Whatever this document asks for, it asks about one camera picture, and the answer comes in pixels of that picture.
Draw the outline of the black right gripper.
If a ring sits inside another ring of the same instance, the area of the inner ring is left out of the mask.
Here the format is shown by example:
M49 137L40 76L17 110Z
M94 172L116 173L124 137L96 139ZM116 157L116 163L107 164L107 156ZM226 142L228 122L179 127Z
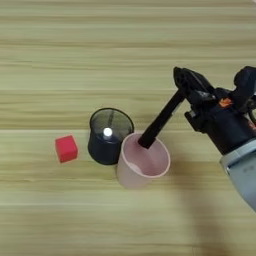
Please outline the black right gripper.
M191 105L186 119L195 131L207 134L222 155L256 139L256 129L225 90L209 93L214 90L209 81L187 68L175 67L173 78Z

